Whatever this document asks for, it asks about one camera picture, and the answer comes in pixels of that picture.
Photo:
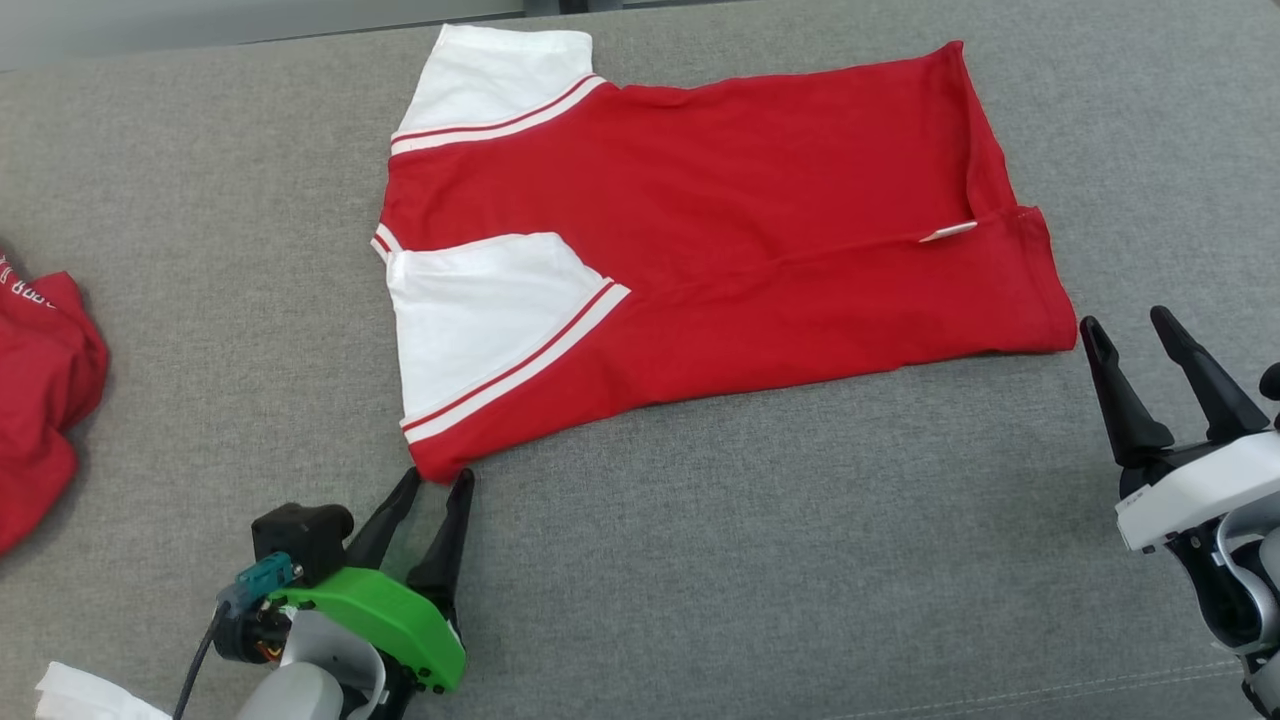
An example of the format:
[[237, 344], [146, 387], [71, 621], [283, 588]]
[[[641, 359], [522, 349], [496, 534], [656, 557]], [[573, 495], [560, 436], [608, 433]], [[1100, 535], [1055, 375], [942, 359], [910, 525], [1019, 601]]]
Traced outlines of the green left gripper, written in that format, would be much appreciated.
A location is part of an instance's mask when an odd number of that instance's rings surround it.
[[212, 646], [246, 664], [310, 664], [360, 694], [451, 693], [467, 655], [456, 593], [476, 484], [454, 479], [445, 518], [408, 574], [408, 587], [379, 571], [422, 484], [410, 468], [346, 547], [346, 566], [315, 587], [268, 583], [248, 600], [233, 591], [212, 626]]

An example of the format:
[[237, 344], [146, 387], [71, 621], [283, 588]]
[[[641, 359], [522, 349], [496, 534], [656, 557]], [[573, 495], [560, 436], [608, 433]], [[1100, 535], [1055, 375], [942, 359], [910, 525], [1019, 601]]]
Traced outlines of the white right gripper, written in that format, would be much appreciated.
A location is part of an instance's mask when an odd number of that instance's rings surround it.
[[[1204, 414], [1206, 439], [1233, 442], [1152, 486], [1142, 486], [1116, 505], [1117, 529], [1130, 551], [1158, 544], [1171, 533], [1279, 491], [1279, 436], [1276, 430], [1263, 432], [1270, 427], [1263, 411], [1172, 311], [1153, 306], [1149, 319]], [[1120, 366], [1120, 352], [1096, 316], [1082, 319], [1080, 337], [1115, 462], [1142, 468], [1172, 447], [1172, 432], [1155, 420], [1140, 401]]]

